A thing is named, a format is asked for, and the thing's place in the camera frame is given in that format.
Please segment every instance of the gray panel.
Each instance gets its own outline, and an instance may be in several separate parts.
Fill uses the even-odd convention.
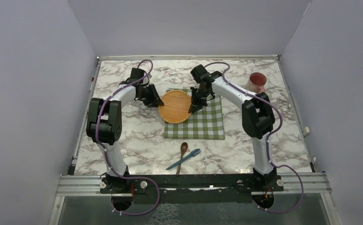
[[[0,0],[0,225],[47,224],[95,64],[66,0]]]
[[[300,195],[277,195],[271,209],[289,208],[296,204],[299,197]],[[128,211],[141,212],[149,208],[151,205],[132,205]],[[59,224],[329,224],[320,194],[305,194],[298,209],[284,214],[266,213],[257,209],[254,204],[241,203],[160,204],[153,212],[143,216],[119,216],[111,211],[108,197],[66,197]]]
[[[310,0],[68,0],[99,56],[282,54]]]
[[[363,0],[315,0],[281,57],[345,225],[363,224]]]

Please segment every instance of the gray wall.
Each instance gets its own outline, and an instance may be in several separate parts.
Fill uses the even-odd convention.
[[[314,0],[281,63],[342,223],[363,224],[363,0]]]
[[[65,0],[0,0],[0,224],[47,224],[95,62]]]
[[[68,0],[96,55],[282,54],[310,0]]]

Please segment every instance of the white marble surface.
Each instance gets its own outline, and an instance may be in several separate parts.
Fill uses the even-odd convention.
[[[198,64],[212,60],[154,60],[151,82],[162,96],[169,88],[189,88],[196,83],[190,71]],[[272,135],[273,160],[277,165],[288,164],[298,172],[311,172],[307,153],[297,127],[296,118],[275,60],[225,60],[231,65],[225,75],[240,86],[245,86],[249,74],[261,72],[267,76],[265,88],[270,101],[281,111],[284,123]],[[94,97],[109,96],[118,84],[129,77],[139,61],[103,61]],[[149,63],[142,69],[148,71]],[[212,65],[209,71],[222,72],[224,65]],[[200,148],[201,154],[184,162],[180,174],[252,173],[254,155],[250,137],[243,131],[241,112],[230,101],[222,98],[225,140],[173,140],[163,137],[164,121],[157,108],[146,108],[134,101],[122,109],[122,136],[119,140],[122,155],[131,174],[175,174],[176,168],[166,168],[179,160],[180,145],[186,141],[189,151]],[[102,174],[106,166],[99,148],[84,133],[76,164],[76,175]],[[281,168],[279,172],[290,172]]]

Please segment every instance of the round woven basket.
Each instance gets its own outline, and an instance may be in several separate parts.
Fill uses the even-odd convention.
[[[159,114],[168,123],[182,123],[188,119],[191,97],[180,90],[171,90],[162,96],[165,105],[159,106]]]

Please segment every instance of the checkered placemat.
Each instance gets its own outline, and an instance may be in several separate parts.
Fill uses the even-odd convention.
[[[191,89],[169,89],[167,91],[170,90],[181,90],[191,96]],[[165,138],[177,139],[224,140],[221,96],[216,95],[214,99],[207,102],[207,107],[191,114],[183,123],[165,123],[163,135]]]

